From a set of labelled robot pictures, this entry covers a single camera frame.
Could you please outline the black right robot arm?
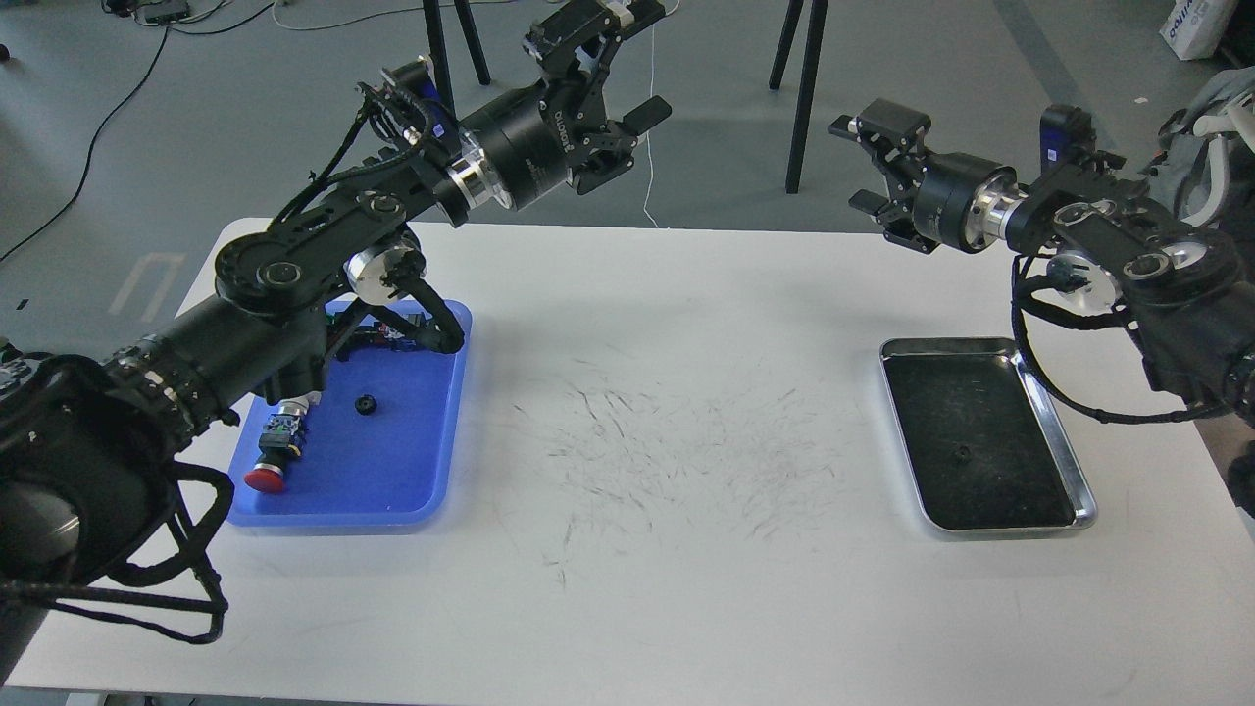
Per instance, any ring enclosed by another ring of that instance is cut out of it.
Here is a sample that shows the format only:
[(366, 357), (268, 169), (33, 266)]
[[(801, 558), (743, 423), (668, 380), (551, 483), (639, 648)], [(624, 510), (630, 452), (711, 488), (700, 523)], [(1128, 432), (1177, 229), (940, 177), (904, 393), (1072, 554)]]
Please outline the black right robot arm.
[(1117, 176), (1124, 158), (1098, 149), (1079, 107), (1040, 115), (1040, 178), (968, 153), (927, 148), (922, 112), (886, 99), (840, 117), (830, 134), (858, 144), (884, 176), (886, 196), (861, 189), (850, 204), (884, 237), (932, 253), (976, 255), (995, 242), (1012, 267), (1013, 339), (1052, 396), (1065, 394), (1040, 370), (1027, 316), (1062, 329), (1121, 329), (1142, 357), (1150, 387), (1183, 410), (1127, 415), (1067, 403), (1099, 423), (1183, 423), (1232, 413), (1252, 421), (1252, 276), (1232, 240), (1176, 218), (1143, 181)]

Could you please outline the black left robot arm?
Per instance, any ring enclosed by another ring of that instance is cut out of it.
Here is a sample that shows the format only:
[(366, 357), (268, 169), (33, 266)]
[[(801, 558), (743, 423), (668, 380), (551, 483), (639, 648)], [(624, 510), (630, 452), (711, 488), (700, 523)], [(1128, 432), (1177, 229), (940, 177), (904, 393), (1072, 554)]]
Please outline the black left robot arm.
[[(360, 85), (331, 161), (259, 232), (215, 260), (215, 293), (105, 361), (3, 345), (3, 675), (53, 611), (208, 645), (227, 611), (208, 545), (233, 482), (179, 461), (256, 394), (279, 403), (326, 387), (330, 357), (363, 319), (435, 354), (466, 330), (425, 278), (409, 223), (438, 207), (453, 227), (496, 201), (525, 209), (631, 171), (633, 149), (671, 117), (653, 95), (607, 115), (622, 45), (666, 18), (661, 1), (570, 1), (533, 23), (538, 80), (457, 117), (433, 55)], [(208, 617), (200, 635), (108, 606)]]

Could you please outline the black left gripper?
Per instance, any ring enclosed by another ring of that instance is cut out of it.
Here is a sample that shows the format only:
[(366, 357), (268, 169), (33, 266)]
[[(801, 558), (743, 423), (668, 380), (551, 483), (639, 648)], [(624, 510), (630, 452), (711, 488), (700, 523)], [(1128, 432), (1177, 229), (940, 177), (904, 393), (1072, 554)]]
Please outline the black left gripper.
[(493, 99), (461, 120), (461, 152), (447, 166), (462, 209), (494, 199), (520, 211), (558, 186), (579, 196), (633, 167), (633, 150), (671, 103), (651, 95), (622, 120), (606, 117), (602, 88), (620, 45), (668, 10), (660, 1), (570, 1), (525, 34), (541, 79)]

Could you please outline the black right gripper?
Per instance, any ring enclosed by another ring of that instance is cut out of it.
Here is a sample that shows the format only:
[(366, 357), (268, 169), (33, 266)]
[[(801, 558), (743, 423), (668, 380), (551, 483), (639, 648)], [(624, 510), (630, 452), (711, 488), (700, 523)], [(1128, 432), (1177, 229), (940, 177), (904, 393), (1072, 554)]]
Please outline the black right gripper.
[(858, 115), (838, 117), (830, 134), (858, 144), (887, 184), (890, 199), (860, 189), (848, 204), (882, 228), (884, 240), (931, 255), (932, 242), (976, 255), (1007, 237), (1008, 221), (1027, 199), (1017, 171), (968, 153), (932, 153), (931, 117), (884, 98)]

